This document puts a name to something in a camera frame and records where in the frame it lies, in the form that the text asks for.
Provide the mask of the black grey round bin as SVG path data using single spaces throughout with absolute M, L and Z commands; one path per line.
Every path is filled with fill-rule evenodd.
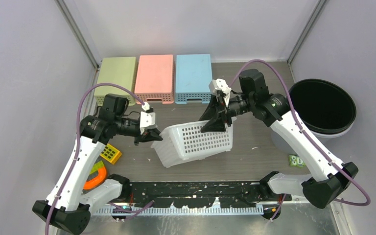
M 295 83 L 289 94 L 299 117 L 322 144 L 345 135 L 352 128 L 356 104 L 334 83 L 306 79 Z

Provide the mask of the grey basket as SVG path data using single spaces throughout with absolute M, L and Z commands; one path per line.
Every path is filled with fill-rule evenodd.
M 169 168 L 207 157 L 229 152 L 233 146 L 234 126 L 226 126 L 224 132 L 202 133 L 205 121 L 172 125 L 165 128 L 161 141 L 154 141 L 155 150 L 164 167 Z

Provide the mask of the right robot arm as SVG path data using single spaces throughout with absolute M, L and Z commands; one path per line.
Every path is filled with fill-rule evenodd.
M 344 163 L 309 131 L 282 94 L 272 94 L 264 75 L 257 69 L 239 75 L 241 91 L 234 92 L 223 79 L 209 84 L 211 100 L 201 116 L 201 132 L 224 132 L 232 118 L 250 112 L 278 134 L 304 161 L 309 174 L 286 175 L 273 171 L 260 180 L 260 195 L 266 201 L 279 194 L 305 197 L 323 209 L 348 188 L 358 173 L 357 166 Z

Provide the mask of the light blue basket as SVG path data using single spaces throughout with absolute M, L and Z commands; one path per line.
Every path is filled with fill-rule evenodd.
M 212 81 L 210 54 L 179 54 L 176 56 L 175 103 L 199 101 L 208 104 Z

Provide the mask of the pale green perforated basket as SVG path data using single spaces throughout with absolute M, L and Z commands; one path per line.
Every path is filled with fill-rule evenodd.
M 133 92 L 137 73 L 136 57 L 105 57 L 102 59 L 97 84 L 112 83 Z M 94 98 L 99 106 L 103 104 L 107 94 L 118 94 L 129 100 L 129 105 L 135 105 L 136 100 L 129 93 L 111 86 L 101 86 L 95 89 Z

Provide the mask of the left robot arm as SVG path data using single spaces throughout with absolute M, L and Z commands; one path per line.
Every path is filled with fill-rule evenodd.
M 96 115 L 80 121 L 76 143 L 60 179 L 47 198 L 37 200 L 32 208 L 47 225 L 80 235 L 95 211 L 112 200 L 124 203 L 130 198 L 130 180 L 117 174 L 83 193 L 93 165 L 114 136 L 133 137 L 135 145 L 162 141 L 153 108 L 145 102 L 139 118 L 132 119 L 125 113 L 128 106 L 125 96 L 108 94 Z

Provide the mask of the pink perforated basket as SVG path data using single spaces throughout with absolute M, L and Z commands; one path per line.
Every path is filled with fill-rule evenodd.
M 142 101 L 174 103 L 173 55 L 141 55 L 134 93 Z

